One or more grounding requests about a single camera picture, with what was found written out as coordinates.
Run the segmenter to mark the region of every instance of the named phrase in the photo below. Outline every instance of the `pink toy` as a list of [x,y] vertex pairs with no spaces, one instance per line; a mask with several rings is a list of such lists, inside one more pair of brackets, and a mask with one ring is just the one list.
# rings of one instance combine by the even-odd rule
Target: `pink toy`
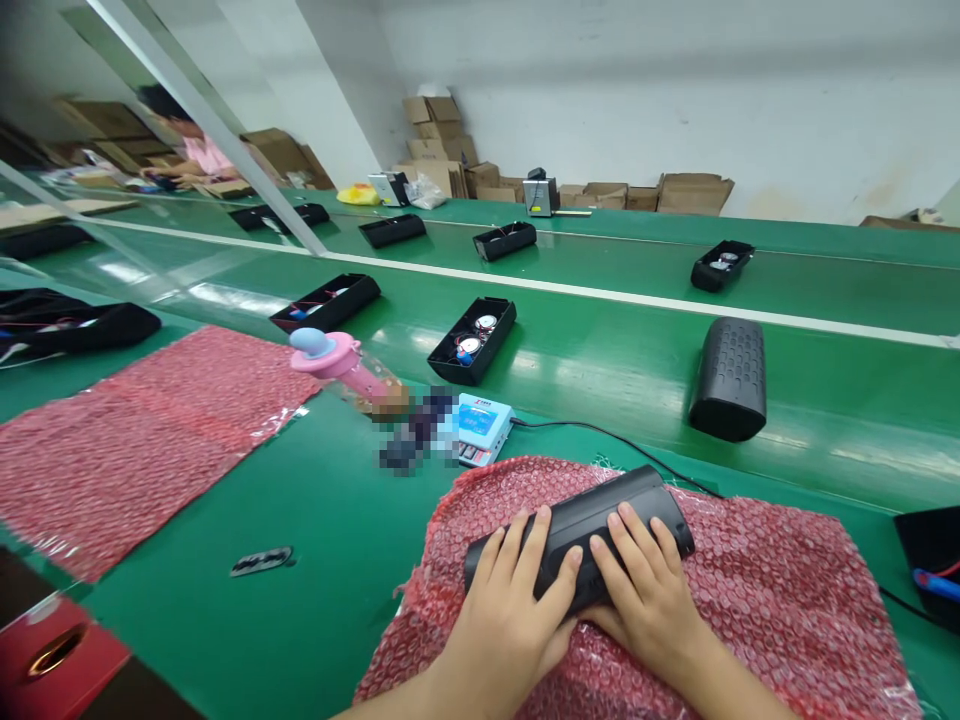
[[339,380],[361,398],[376,404],[389,395],[387,384],[361,362],[360,342],[347,333],[324,333],[316,328],[300,328],[290,334],[297,351],[290,367],[320,380]]

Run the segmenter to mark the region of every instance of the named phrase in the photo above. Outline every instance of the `cardboard box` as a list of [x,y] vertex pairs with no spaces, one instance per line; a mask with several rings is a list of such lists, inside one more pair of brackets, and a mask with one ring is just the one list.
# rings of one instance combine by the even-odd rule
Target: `cardboard box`
[[403,111],[407,120],[414,125],[422,122],[450,122],[460,120],[460,110],[451,97],[412,97],[404,98]]
[[489,202],[523,202],[523,190],[514,187],[477,188],[477,200]]
[[459,120],[417,123],[414,127],[422,140],[452,140],[463,135],[463,125]]
[[469,135],[453,140],[407,140],[407,147],[414,160],[457,160],[467,167],[480,164]]
[[425,175],[448,198],[466,198],[467,183],[463,165],[455,160],[407,160],[393,166],[394,172],[403,172],[408,181]]
[[150,167],[176,167],[183,162],[183,158],[173,152],[166,155],[150,155],[146,160],[150,163]]
[[89,173],[83,175],[74,175],[73,181],[81,187],[95,188],[99,190],[126,190],[126,186],[117,181],[110,173],[104,171],[100,173]]
[[657,212],[717,216],[734,182],[711,173],[667,173],[660,177]]
[[311,177],[315,190],[336,190],[336,187],[333,184],[333,180],[330,179],[330,176],[327,175],[327,171],[323,168],[323,165],[320,164],[320,161],[317,159],[317,156],[314,154],[313,150],[309,145],[301,145],[300,152],[303,153],[303,156],[307,159],[307,164],[310,165]]
[[[580,191],[572,195],[571,192],[577,187]],[[564,188],[568,203],[564,205]],[[583,186],[560,186],[560,206],[561,207],[588,207],[588,208],[607,208],[610,210],[623,210],[627,205],[626,183],[587,183]]]
[[475,198],[479,188],[500,187],[500,168],[493,163],[480,163],[466,170],[467,194]]
[[577,196],[583,195],[585,187],[585,185],[561,185],[557,191],[560,193],[560,207],[576,207],[574,203],[577,201]]
[[94,145],[101,155],[131,175],[139,173],[141,168],[150,167],[152,163],[147,159],[147,155],[164,155],[170,152],[170,148],[159,140],[109,140],[95,142]]
[[283,130],[278,128],[257,130],[242,134],[240,139],[247,143],[250,154],[274,184],[289,187],[290,181],[287,179],[289,172],[306,172],[313,177],[315,168],[303,154],[297,141]]
[[627,190],[627,210],[656,212],[660,188],[630,187]]
[[123,103],[57,100],[56,106],[94,140],[155,138],[150,128]]
[[256,195],[256,191],[246,180],[228,180],[222,183],[209,185],[197,184],[193,189],[201,195],[216,198],[217,200],[235,200],[236,198]]
[[930,225],[927,223],[918,223],[913,220],[903,220],[898,218],[884,218],[879,215],[867,215],[860,227],[882,227],[891,230],[920,230],[927,232],[960,232],[960,228],[952,225]]

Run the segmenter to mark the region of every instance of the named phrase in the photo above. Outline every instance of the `black cable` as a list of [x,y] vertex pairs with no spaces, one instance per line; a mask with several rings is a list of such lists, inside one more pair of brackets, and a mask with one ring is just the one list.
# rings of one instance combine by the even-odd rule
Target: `black cable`
[[620,435],[617,435],[617,434],[615,434],[615,433],[612,433],[612,432],[610,432],[609,430],[604,430],[604,429],[601,428],[601,427],[597,427],[596,425],[591,425],[590,423],[577,422],[576,420],[559,420],[559,421],[548,422],[548,423],[528,423],[528,422],[524,422],[524,421],[521,420],[520,418],[515,418],[515,417],[514,417],[514,418],[510,418],[510,422],[512,422],[514,425],[521,425],[521,426],[523,426],[523,427],[547,427],[548,425],[578,425],[578,426],[580,426],[580,427],[586,427],[586,428],[590,428],[591,430],[596,430],[597,432],[603,433],[604,435],[609,435],[610,437],[615,438],[615,439],[619,440],[619,441],[622,442],[622,443],[626,443],[627,445],[629,445],[630,447],[632,447],[634,450],[636,450],[638,453],[640,453],[641,455],[643,455],[643,456],[644,456],[645,458],[647,458],[648,460],[652,460],[652,461],[655,462],[657,465],[659,465],[659,466],[662,467],[664,470],[666,470],[668,473],[672,473],[673,475],[675,475],[678,480],[683,480],[683,481],[686,482],[686,483],[690,483],[690,484],[693,485],[694,487],[699,488],[700,490],[702,490],[703,492],[705,492],[707,495],[711,495],[711,496],[713,496],[713,497],[715,497],[715,498],[718,498],[718,499],[720,499],[720,500],[725,499],[725,498],[723,497],[723,495],[721,495],[720,493],[716,492],[715,490],[711,490],[710,488],[708,488],[708,487],[705,486],[705,485],[701,485],[701,484],[698,483],[696,480],[694,480],[692,477],[690,477],[690,476],[688,476],[688,475],[684,475],[683,473],[677,472],[677,471],[674,470],[672,467],[670,467],[670,466],[667,465],[665,462],[663,462],[663,460],[657,459],[656,457],[654,457],[653,455],[651,455],[650,453],[648,453],[646,450],[644,450],[642,447],[640,447],[640,446],[637,445],[636,443],[631,442],[630,440],[627,440],[625,437],[621,437]]
[[[670,467],[670,466],[667,465],[665,462],[663,462],[663,460],[660,460],[660,459],[656,458],[655,456],[651,455],[650,453],[648,453],[646,450],[644,450],[642,447],[640,447],[640,446],[637,445],[636,443],[631,442],[630,440],[627,440],[625,437],[621,437],[620,435],[617,435],[616,433],[612,433],[612,432],[610,432],[609,430],[604,430],[604,429],[601,428],[601,427],[597,427],[596,425],[591,425],[590,423],[578,422],[578,421],[576,421],[576,420],[557,420],[557,421],[554,421],[554,422],[546,422],[546,423],[528,423],[528,422],[524,422],[524,421],[521,420],[520,418],[515,418],[515,417],[514,417],[514,418],[510,418],[510,422],[512,422],[514,425],[520,425],[521,427],[547,427],[548,425],[577,425],[577,426],[579,426],[579,427],[585,427],[585,428],[590,428],[591,430],[596,430],[597,432],[603,433],[604,435],[609,435],[610,437],[615,438],[615,439],[619,440],[620,442],[622,442],[622,443],[624,443],[624,444],[626,444],[626,445],[629,445],[630,447],[632,447],[634,450],[636,450],[638,453],[640,453],[641,455],[643,455],[643,456],[644,456],[645,458],[647,458],[648,460],[652,460],[653,462],[655,462],[657,465],[659,465],[660,467],[662,467],[662,468],[663,468],[664,470],[666,470],[667,472],[672,473],[673,475],[675,475],[675,476],[677,477],[677,479],[683,480],[683,481],[686,482],[686,483],[690,483],[690,484],[693,485],[694,487],[697,487],[697,488],[699,488],[700,490],[703,490],[703,492],[707,493],[707,495],[710,495],[710,496],[712,496],[712,497],[715,497],[715,498],[717,498],[718,500],[726,500],[726,498],[725,498],[723,495],[721,495],[720,493],[715,492],[714,490],[711,490],[710,488],[708,488],[708,487],[706,487],[706,486],[704,486],[704,485],[701,485],[700,483],[698,483],[696,480],[694,480],[693,478],[691,478],[691,477],[688,476],[688,475],[684,475],[683,473],[677,472],[677,471],[674,470],[672,467]],[[908,603],[906,600],[904,600],[903,598],[899,597],[898,595],[894,595],[892,592],[890,592],[889,590],[887,590],[887,589],[886,589],[885,587],[883,587],[882,585],[878,585],[877,587],[879,587],[879,589],[880,589],[880,594],[881,594],[881,595],[883,595],[885,598],[887,598],[887,599],[889,599],[889,600],[892,600],[892,601],[895,602],[897,605],[899,605],[900,607],[902,607],[904,610],[907,610],[908,612],[913,613],[914,615],[916,615],[918,618],[921,618],[922,620],[926,620],[928,623],[930,623],[931,625],[934,625],[935,627],[940,628],[941,630],[946,630],[947,632],[951,632],[951,633],[960,635],[960,633],[957,633],[955,630],[953,630],[953,628],[947,627],[946,625],[944,625],[943,623],[941,623],[939,620],[937,620],[937,619],[934,618],[933,616],[928,615],[928,614],[925,613],[923,610],[920,610],[920,609],[917,608],[917,607],[914,607],[913,605],[911,605],[910,603]]]

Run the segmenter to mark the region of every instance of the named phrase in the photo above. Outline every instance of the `bubble wrap sheet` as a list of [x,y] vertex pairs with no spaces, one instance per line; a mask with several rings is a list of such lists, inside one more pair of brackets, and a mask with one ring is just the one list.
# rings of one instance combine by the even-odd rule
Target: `bubble wrap sheet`
[[95,582],[319,388],[287,348],[204,327],[0,428],[0,518]]
[[[522,457],[457,480],[427,528],[421,565],[404,588],[356,701],[426,669],[463,603],[467,546],[615,471]],[[684,561],[701,614],[763,682],[803,718],[921,718],[889,618],[856,546],[834,518],[747,498],[670,488],[697,543]],[[580,623],[563,662],[520,718],[695,717],[669,687],[609,637]]]

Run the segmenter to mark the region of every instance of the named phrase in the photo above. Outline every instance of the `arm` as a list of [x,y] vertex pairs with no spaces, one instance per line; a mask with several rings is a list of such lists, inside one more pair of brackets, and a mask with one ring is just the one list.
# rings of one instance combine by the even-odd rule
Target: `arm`
[[540,600],[533,585],[550,527],[537,511],[520,551],[527,513],[497,530],[477,563],[470,592],[446,647],[423,673],[337,720],[509,720],[538,682],[563,659],[576,618],[563,622],[576,590],[583,550],[567,551]]
[[607,525],[627,572],[601,538],[591,537],[615,609],[595,607],[581,617],[629,650],[704,720],[797,720],[700,617],[666,526],[651,521],[654,540],[627,503]]

